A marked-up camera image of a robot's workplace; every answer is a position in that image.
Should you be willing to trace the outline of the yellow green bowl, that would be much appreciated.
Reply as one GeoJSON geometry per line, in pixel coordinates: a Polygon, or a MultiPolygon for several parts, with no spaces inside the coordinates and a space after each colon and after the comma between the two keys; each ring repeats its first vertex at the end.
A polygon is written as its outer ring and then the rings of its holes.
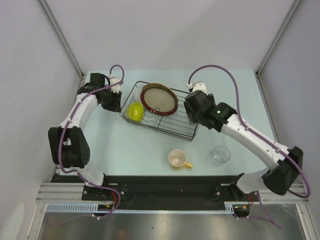
{"type": "Polygon", "coordinates": [[[128,119],[135,122],[141,122],[144,117],[144,107],[140,102],[131,103],[126,109],[128,119]]]}

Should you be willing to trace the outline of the dark wire dish rack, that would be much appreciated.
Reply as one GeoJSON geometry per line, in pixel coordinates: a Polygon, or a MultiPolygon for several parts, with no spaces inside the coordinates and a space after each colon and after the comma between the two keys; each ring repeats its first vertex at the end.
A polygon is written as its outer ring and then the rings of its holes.
{"type": "Polygon", "coordinates": [[[128,123],[140,126],[152,131],[156,131],[168,136],[173,136],[186,141],[192,141],[196,136],[199,124],[189,121],[185,107],[184,100],[188,95],[186,91],[173,88],[172,91],[177,95],[178,108],[175,113],[169,116],[161,116],[144,109],[144,116],[141,122],[134,121],[127,116],[127,107],[136,101],[135,94],[141,90],[147,82],[137,81],[130,90],[126,100],[124,101],[120,116],[128,123]]]}

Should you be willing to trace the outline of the clear plastic cup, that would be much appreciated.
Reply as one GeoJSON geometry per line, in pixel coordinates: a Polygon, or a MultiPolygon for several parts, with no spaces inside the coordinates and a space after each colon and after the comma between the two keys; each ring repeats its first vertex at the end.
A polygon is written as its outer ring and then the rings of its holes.
{"type": "Polygon", "coordinates": [[[211,159],[215,166],[220,167],[227,163],[231,158],[231,153],[229,149],[225,146],[216,146],[211,151],[211,159]]]}

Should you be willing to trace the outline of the beige mug yellow handle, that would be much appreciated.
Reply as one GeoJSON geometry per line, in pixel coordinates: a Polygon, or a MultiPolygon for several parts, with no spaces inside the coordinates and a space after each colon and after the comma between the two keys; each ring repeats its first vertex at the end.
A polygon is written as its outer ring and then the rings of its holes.
{"type": "Polygon", "coordinates": [[[180,149],[172,150],[168,155],[168,161],[172,167],[192,169],[193,165],[187,161],[187,156],[180,149]]]}

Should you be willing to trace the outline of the white bowl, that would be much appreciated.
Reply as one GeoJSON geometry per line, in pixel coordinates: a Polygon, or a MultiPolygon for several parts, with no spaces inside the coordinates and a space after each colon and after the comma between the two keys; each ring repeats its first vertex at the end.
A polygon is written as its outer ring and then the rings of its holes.
{"type": "Polygon", "coordinates": [[[141,101],[142,89],[143,89],[143,86],[141,85],[141,86],[137,87],[137,89],[135,90],[134,99],[135,99],[136,102],[140,102],[141,101]]]}

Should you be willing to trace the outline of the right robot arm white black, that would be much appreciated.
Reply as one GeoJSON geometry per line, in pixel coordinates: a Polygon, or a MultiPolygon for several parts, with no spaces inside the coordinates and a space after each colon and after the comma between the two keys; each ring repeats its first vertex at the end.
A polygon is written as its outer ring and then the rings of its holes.
{"type": "Polygon", "coordinates": [[[185,97],[184,107],[192,123],[214,129],[236,140],[256,155],[266,166],[265,169],[241,173],[232,182],[231,196],[242,201],[249,193],[270,190],[283,196],[297,179],[295,167],[303,163],[303,151],[297,146],[288,147],[267,138],[263,141],[252,128],[241,123],[237,111],[224,102],[216,103],[212,94],[196,90],[185,97]]]}

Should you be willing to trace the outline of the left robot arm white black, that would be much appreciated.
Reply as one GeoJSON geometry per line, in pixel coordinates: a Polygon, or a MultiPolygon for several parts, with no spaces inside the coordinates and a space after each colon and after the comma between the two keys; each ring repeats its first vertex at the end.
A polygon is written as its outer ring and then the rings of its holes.
{"type": "Polygon", "coordinates": [[[91,150],[84,128],[98,106],[111,112],[121,110],[122,84],[120,77],[91,73],[90,81],[78,89],[75,103],[65,120],[48,130],[52,161],[62,173],[76,174],[86,185],[93,186],[93,194],[100,200],[110,196],[111,188],[103,183],[104,174],[97,167],[89,166],[91,150]]]}

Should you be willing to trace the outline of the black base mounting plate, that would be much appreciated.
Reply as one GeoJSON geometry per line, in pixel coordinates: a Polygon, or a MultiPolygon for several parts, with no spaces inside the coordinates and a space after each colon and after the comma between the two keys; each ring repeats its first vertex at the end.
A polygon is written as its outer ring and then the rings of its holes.
{"type": "Polygon", "coordinates": [[[203,197],[222,202],[255,202],[254,193],[241,193],[235,184],[239,177],[231,176],[105,176],[103,186],[117,190],[121,201],[136,196],[203,197]]]}

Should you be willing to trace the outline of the aluminium front rail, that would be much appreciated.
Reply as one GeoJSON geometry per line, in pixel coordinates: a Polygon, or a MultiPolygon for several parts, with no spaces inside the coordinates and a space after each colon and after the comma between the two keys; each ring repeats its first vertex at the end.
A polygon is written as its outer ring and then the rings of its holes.
{"type": "MultiPolygon", "coordinates": [[[[80,203],[84,186],[83,183],[42,183],[35,201],[37,203],[80,203]]],[[[280,196],[269,190],[261,190],[259,194],[263,204],[307,204],[309,202],[291,193],[280,196]]]]}

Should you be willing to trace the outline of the left aluminium frame post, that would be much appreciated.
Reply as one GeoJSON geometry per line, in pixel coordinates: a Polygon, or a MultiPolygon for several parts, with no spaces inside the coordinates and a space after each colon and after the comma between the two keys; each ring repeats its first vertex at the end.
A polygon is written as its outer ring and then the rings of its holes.
{"type": "Polygon", "coordinates": [[[41,8],[44,16],[46,17],[48,24],[51,27],[52,31],[54,32],[58,42],[60,43],[62,50],[65,52],[67,58],[69,59],[73,69],[75,70],[77,75],[80,77],[80,79],[82,79],[84,76],[84,73],[81,70],[81,67],[76,59],[76,56],[74,55],[72,48],[70,47],[53,11],[51,10],[50,5],[46,0],[37,0],[37,3],[41,8]]]}

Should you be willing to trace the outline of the aluminium frame post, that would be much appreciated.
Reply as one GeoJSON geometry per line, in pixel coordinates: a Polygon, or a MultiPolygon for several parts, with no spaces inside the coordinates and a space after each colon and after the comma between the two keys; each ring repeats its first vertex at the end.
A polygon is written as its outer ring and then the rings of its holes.
{"type": "Polygon", "coordinates": [[[65,52],[67,58],[69,59],[73,69],[75,70],[77,75],[80,77],[80,79],[82,79],[84,76],[84,73],[81,70],[81,67],[76,59],[76,56],[74,55],[72,48],[70,47],[53,11],[51,10],[50,5],[46,0],[37,0],[37,3],[41,8],[44,16],[46,17],[48,24],[51,27],[52,31],[54,32],[58,42],[60,43],[62,50],[65,52]]]}
{"type": "Polygon", "coordinates": [[[262,74],[265,66],[267,65],[270,58],[272,57],[274,51],[276,50],[278,44],[280,43],[281,39],[285,35],[287,28],[291,24],[294,16],[296,15],[297,11],[299,10],[303,2],[304,2],[303,0],[294,0],[292,2],[288,12],[286,13],[282,23],[280,24],[279,29],[277,30],[273,40],[271,41],[271,44],[268,47],[261,63],[259,64],[257,70],[255,71],[255,75],[257,77],[260,77],[260,75],[262,74]]]}

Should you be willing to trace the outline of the right aluminium frame post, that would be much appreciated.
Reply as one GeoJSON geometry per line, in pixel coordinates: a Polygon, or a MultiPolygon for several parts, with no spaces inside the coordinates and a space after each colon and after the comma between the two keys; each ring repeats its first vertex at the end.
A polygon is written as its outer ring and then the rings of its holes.
{"type": "Polygon", "coordinates": [[[288,12],[286,13],[282,23],[280,24],[279,29],[277,30],[273,40],[271,41],[271,44],[268,47],[261,63],[259,64],[257,70],[255,71],[255,75],[257,77],[260,77],[260,75],[262,74],[265,66],[267,65],[270,58],[272,57],[274,51],[276,50],[278,44],[280,43],[281,39],[285,35],[287,28],[291,24],[294,16],[296,15],[297,11],[299,10],[303,2],[304,2],[303,0],[294,0],[292,2],[288,12]]]}

